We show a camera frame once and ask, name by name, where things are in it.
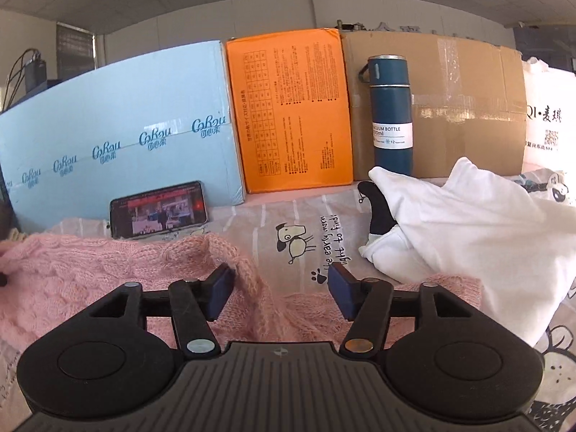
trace smartphone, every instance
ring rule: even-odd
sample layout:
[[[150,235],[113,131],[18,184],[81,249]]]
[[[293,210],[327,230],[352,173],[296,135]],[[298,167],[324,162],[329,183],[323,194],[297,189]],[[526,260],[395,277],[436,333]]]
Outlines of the smartphone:
[[[200,182],[168,186],[110,202],[113,238],[137,238],[208,222]]]

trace circular pad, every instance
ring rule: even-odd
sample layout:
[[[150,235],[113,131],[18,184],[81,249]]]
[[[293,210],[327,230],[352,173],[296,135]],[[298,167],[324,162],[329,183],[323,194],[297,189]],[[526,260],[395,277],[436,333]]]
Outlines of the circular pad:
[[[502,368],[500,354],[479,343],[453,343],[442,346],[434,361],[446,375],[459,380],[485,380]]]
[[[480,317],[437,318],[387,351],[384,373],[425,414],[491,422],[517,414],[542,380],[540,355],[501,325]]]
[[[112,375],[126,362],[124,351],[110,343],[88,341],[70,346],[58,359],[58,367],[78,380],[94,380]]]
[[[117,318],[85,317],[34,342],[16,375],[33,411],[104,419],[155,398],[174,372],[172,350],[160,338]]]

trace metal screw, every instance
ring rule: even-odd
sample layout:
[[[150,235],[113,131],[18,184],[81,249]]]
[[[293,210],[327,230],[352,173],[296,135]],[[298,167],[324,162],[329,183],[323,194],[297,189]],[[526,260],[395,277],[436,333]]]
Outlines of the metal screw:
[[[370,352],[374,349],[374,345],[370,340],[359,337],[348,339],[344,347],[350,352],[355,352],[356,354],[364,354],[365,352]]]
[[[186,345],[186,349],[194,354],[205,354],[215,347],[216,345],[209,339],[195,339]]]

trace qr code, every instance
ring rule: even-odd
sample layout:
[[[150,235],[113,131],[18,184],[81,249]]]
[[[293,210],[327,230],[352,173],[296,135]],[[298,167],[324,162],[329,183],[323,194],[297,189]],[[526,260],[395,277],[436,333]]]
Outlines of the qr code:
[[[558,146],[558,132],[554,130],[546,130],[544,135],[544,144],[548,146]]]

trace cable knit pattern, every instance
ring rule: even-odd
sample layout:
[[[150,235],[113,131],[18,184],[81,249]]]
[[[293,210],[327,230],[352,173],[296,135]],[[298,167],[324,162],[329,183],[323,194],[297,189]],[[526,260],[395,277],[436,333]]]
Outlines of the cable knit pattern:
[[[1,337],[23,351],[124,282],[139,281],[144,290],[166,289],[175,280],[205,279],[223,262],[237,277],[222,314],[210,324],[222,346],[229,340],[329,340],[338,347],[350,323],[329,294],[274,296],[253,261],[216,234],[145,244],[31,235],[0,258],[0,271],[8,276],[8,285],[0,287]],[[432,280],[479,307],[476,279],[438,275]],[[418,284],[398,288],[416,290]],[[169,319],[149,319],[148,325],[175,345]],[[387,345],[413,328],[409,319],[392,320]]]

